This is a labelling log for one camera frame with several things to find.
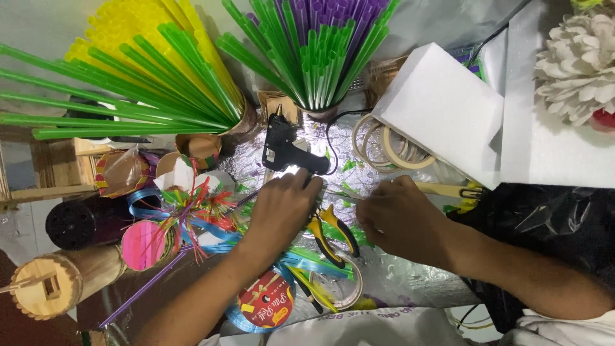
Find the styrofoam block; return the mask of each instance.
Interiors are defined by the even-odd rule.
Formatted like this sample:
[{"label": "styrofoam block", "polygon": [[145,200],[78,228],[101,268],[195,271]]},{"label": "styrofoam block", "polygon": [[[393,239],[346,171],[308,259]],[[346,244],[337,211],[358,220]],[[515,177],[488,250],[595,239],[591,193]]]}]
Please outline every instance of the styrofoam block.
[{"label": "styrofoam block", "polygon": [[511,21],[502,142],[502,181],[615,188],[615,140],[547,113],[534,92],[536,54],[572,13],[559,0],[534,0]]},{"label": "styrofoam block", "polygon": [[415,49],[372,115],[489,189],[504,98],[435,43]]}]

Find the white flower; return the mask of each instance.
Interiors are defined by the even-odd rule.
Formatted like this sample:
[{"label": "white flower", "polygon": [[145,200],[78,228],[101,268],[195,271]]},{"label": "white flower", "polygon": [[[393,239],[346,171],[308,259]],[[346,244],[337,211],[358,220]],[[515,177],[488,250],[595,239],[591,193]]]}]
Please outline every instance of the white flower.
[{"label": "white flower", "polygon": [[575,126],[604,108],[615,112],[615,21],[606,15],[564,17],[549,33],[548,50],[538,54],[536,76],[545,83],[549,113]]}]

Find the blue ribbon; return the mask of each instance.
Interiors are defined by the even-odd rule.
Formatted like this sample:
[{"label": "blue ribbon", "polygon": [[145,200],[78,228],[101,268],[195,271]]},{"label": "blue ribbon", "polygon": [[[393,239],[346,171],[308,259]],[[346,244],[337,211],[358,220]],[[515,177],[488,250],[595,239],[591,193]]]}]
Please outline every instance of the blue ribbon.
[{"label": "blue ribbon", "polygon": [[[129,211],[130,213],[139,219],[149,219],[153,221],[164,221],[168,219],[171,214],[168,212],[162,212],[152,209],[143,209],[135,207],[134,204],[142,198],[155,196],[158,198],[162,198],[162,194],[158,189],[155,188],[146,188],[144,190],[136,191],[132,193],[128,197]],[[205,222],[201,219],[192,219],[192,224],[203,228],[205,231],[211,233],[216,238],[222,239],[223,242],[217,245],[211,246],[202,246],[201,248],[208,254],[226,254],[231,249],[233,249],[233,244],[228,244],[227,242],[237,243],[241,239],[240,233],[228,233],[224,231],[222,228],[212,225],[208,222]],[[192,244],[190,237],[188,236],[188,232],[186,231],[186,225],[180,225],[181,238],[187,242],[188,244]],[[295,267],[303,270],[308,270],[310,272],[317,272],[328,276],[334,276],[336,278],[347,278],[347,275],[339,272],[333,268],[324,266],[307,258],[301,257],[299,255],[293,254],[291,252],[285,253],[282,257],[280,257],[277,261],[278,264],[288,265],[290,267]]]},{"label": "blue ribbon", "polygon": [[[281,264],[277,264],[277,263],[274,264],[270,270],[276,274],[282,275],[284,280],[290,286],[290,294],[293,296],[293,301],[295,301],[295,285],[293,284],[295,279],[290,273],[290,270],[288,270],[285,266]],[[237,304],[237,301],[235,301],[228,309],[226,309],[225,314],[226,314],[226,317],[228,317],[229,321],[235,324],[237,328],[245,332],[248,332],[248,333],[262,334],[262,333],[275,331],[276,329],[280,327],[280,326],[277,326],[273,328],[261,328],[261,327],[255,326],[254,324],[249,322],[248,319],[241,312],[241,310],[239,309],[239,305]]]}]

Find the black plastic bag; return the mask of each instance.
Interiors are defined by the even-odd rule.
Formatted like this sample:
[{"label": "black plastic bag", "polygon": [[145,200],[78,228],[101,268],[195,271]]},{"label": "black plastic bag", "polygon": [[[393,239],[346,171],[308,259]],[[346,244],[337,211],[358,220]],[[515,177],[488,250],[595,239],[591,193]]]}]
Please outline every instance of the black plastic bag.
[{"label": "black plastic bag", "polygon": [[[467,214],[448,217],[514,246],[593,274],[615,292],[615,190],[502,184]],[[501,333],[515,327],[523,303],[492,284],[466,279]]]}]

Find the pliers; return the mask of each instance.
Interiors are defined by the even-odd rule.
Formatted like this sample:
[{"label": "pliers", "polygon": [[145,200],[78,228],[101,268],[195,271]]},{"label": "pliers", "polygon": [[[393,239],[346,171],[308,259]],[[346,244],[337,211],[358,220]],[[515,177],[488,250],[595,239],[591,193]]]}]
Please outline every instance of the pliers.
[{"label": "pliers", "polygon": [[346,262],[340,256],[336,255],[333,250],[331,250],[331,247],[329,247],[329,244],[322,233],[322,221],[335,227],[342,233],[342,235],[344,235],[344,238],[350,248],[350,252],[355,258],[359,257],[359,245],[357,244],[357,240],[354,238],[350,228],[348,228],[342,220],[335,216],[335,213],[333,212],[333,205],[329,206],[326,211],[318,208],[314,216],[312,216],[311,222],[307,226],[307,228],[314,234],[316,244],[318,244],[318,248],[322,251],[322,254],[331,263],[333,263],[333,265],[340,269],[344,269],[346,268]]}]

